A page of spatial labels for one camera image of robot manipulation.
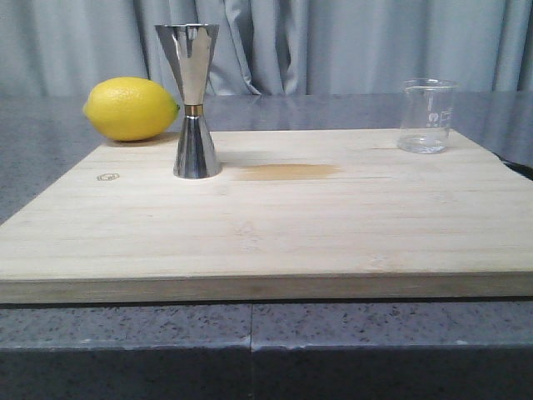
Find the steel double jigger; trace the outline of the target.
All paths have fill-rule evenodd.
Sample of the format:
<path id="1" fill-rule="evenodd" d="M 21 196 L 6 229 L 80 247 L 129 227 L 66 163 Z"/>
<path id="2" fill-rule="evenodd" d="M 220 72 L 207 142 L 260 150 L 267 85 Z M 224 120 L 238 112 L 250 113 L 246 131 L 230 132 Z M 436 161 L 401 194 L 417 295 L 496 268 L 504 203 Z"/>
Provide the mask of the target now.
<path id="1" fill-rule="evenodd" d="M 207 127 L 204 97 L 219 26 L 164 24 L 155 29 L 184 107 L 174 174 L 185 179 L 211 178 L 222 167 Z"/>

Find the clear glass beaker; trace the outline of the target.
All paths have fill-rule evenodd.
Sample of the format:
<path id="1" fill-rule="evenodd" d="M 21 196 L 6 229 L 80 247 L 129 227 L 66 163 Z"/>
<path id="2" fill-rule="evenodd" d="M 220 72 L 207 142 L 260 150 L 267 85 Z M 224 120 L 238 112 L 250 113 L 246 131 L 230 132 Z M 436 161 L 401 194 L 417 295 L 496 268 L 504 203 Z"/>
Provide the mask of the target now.
<path id="1" fill-rule="evenodd" d="M 404 112 L 396 144 L 409 153 L 437 154 L 447 148 L 458 84 L 435 78 L 404 81 Z"/>

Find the wooden cutting board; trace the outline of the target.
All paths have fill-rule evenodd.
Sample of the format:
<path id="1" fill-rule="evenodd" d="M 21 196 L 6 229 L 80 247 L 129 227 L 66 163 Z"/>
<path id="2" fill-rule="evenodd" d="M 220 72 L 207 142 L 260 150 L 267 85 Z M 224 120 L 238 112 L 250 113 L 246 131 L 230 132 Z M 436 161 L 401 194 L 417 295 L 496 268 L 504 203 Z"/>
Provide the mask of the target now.
<path id="1" fill-rule="evenodd" d="M 173 175 L 176 139 L 104 144 L 1 227 L 3 303 L 529 296 L 532 183 L 451 134 L 216 132 L 222 171 Z"/>

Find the yellow lemon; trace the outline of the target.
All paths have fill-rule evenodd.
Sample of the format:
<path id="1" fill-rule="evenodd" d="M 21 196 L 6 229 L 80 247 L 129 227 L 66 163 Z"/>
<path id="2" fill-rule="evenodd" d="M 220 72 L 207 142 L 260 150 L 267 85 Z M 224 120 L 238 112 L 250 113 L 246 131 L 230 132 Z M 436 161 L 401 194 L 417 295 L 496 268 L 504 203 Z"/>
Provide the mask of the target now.
<path id="1" fill-rule="evenodd" d="M 179 106 L 156 82 L 115 77 L 96 85 L 82 110 L 104 137 L 134 142 L 165 132 L 177 118 Z"/>

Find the grey curtain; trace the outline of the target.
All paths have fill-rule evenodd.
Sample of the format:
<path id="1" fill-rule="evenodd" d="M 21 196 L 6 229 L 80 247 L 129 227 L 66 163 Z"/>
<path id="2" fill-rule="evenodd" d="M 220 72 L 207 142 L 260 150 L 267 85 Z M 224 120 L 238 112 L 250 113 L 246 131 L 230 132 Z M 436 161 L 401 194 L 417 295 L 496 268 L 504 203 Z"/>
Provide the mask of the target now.
<path id="1" fill-rule="evenodd" d="M 532 88 L 529 1 L 4 1 L 1 93 L 82 96 L 119 76 L 175 91 L 165 23 L 219 26 L 216 95 L 396 93 L 418 77 Z"/>

